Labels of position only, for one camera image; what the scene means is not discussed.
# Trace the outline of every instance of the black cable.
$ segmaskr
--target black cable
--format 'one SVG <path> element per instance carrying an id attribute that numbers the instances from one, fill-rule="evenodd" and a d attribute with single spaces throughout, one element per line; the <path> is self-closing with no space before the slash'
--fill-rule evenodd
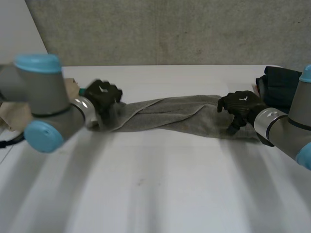
<path id="1" fill-rule="evenodd" d="M 6 148 L 7 146 L 17 144 L 17 143 L 22 142 L 24 140 L 25 140 L 24 132 L 22 132 L 18 136 L 14 137 L 8 141 L 5 141 L 5 140 L 0 141 L 0 148 Z"/>

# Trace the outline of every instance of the light blue joint cap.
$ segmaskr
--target light blue joint cap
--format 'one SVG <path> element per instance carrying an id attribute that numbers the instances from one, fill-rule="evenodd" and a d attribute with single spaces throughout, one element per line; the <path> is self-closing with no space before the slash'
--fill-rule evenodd
<path id="1" fill-rule="evenodd" d="M 296 162 L 311 170 L 311 142 L 305 145 L 296 156 Z"/>
<path id="2" fill-rule="evenodd" d="M 62 146 L 64 139 L 52 125 L 40 120 L 32 121 L 25 129 L 27 142 L 37 151 L 51 153 Z"/>
<path id="3" fill-rule="evenodd" d="M 299 80 L 302 82 L 311 83 L 311 65 L 305 67 L 305 70 L 303 71 Z"/>
<path id="4" fill-rule="evenodd" d="M 62 72 L 59 58 L 53 54 L 19 55 L 15 58 L 14 65 L 29 72 L 44 74 Z"/>

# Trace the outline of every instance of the glove logo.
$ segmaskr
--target glove logo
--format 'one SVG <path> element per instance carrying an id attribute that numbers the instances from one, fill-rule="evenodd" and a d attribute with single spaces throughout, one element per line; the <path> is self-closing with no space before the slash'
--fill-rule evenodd
<path id="1" fill-rule="evenodd" d="M 108 92 L 107 89 L 102 89 L 101 87 L 99 87 L 99 89 L 100 89 L 101 92 Z"/>
<path id="2" fill-rule="evenodd" d="M 244 99 L 239 99 L 239 100 L 244 100 L 244 101 L 247 101 L 247 97 L 248 97 L 248 96 L 246 96 L 246 98 L 244 98 Z"/>

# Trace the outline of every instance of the gray towel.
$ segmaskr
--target gray towel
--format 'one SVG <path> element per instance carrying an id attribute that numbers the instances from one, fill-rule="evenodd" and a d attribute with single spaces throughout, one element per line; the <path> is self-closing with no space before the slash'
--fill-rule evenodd
<path id="1" fill-rule="evenodd" d="M 217 112 L 220 96 L 198 95 L 149 100 L 124 104 L 118 110 L 116 132 L 136 132 L 150 129 L 166 129 L 215 138 L 254 138 L 251 125 L 242 127 L 234 136 L 226 133 L 233 116 L 223 111 Z M 92 130 L 99 131 L 98 124 Z"/>

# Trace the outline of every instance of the beige cloth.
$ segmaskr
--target beige cloth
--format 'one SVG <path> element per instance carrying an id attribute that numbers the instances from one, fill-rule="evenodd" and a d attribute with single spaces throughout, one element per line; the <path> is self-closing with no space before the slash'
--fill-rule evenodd
<path id="1" fill-rule="evenodd" d="M 79 96 L 80 87 L 74 79 L 65 79 L 65 86 L 68 97 L 71 100 Z M 0 107 L 0 124 L 11 131 L 24 131 L 33 117 L 28 103 L 24 102 L 4 102 Z"/>

